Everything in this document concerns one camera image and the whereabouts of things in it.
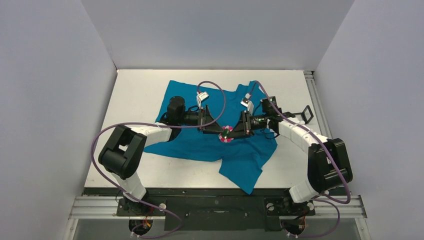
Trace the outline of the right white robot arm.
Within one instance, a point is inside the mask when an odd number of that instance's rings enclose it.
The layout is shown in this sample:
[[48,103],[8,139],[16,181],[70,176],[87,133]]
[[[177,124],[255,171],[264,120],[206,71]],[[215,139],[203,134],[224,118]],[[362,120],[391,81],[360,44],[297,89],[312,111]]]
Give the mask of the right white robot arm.
[[296,114],[283,112],[275,96],[260,102],[262,114],[242,111],[239,121],[231,130],[224,128],[222,138],[241,139],[254,135],[256,130],[270,129],[278,137],[290,140],[307,155],[307,177],[289,189],[282,199],[283,209],[296,213],[302,203],[327,190],[346,186],[353,180],[347,148],[340,138],[331,139],[306,126],[307,119],[299,120]]

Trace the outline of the blue t-shirt garment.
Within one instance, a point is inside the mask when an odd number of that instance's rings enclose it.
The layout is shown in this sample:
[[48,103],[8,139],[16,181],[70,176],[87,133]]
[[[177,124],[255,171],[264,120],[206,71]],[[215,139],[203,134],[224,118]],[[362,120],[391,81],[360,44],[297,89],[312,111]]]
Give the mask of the blue t-shirt garment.
[[[250,98],[258,105],[265,94],[253,81],[248,85],[239,84],[234,91],[202,87],[202,91],[209,94],[204,102],[213,117],[219,114],[218,124],[222,127],[235,126],[245,108],[241,105],[242,98],[252,93]],[[219,173],[240,187],[245,193],[251,194],[254,186],[262,173],[262,167],[272,157],[278,144],[270,138],[268,129],[256,130],[254,136],[234,139],[230,142],[222,142],[215,134],[204,134],[196,128],[186,128],[169,142],[161,142],[150,145],[144,150],[156,155],[214,162],[221,160]]]

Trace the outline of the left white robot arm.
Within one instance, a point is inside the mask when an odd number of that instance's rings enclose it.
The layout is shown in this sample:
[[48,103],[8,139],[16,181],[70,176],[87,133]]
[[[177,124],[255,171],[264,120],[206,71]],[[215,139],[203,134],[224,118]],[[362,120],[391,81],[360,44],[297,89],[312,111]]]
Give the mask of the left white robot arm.
[[196,126],[205,134],[223,132],[207,106],[197,106],[195,110],[186,108],[184,98],[174,96],[158,122],[135,128],[120,124],[100,151],[98,162],[116,179],[124,197],[130,201],[129,208],[136,215],[143,215],[149,210],[148,191],[137,174],[144,148],[173,141],[183,126]]

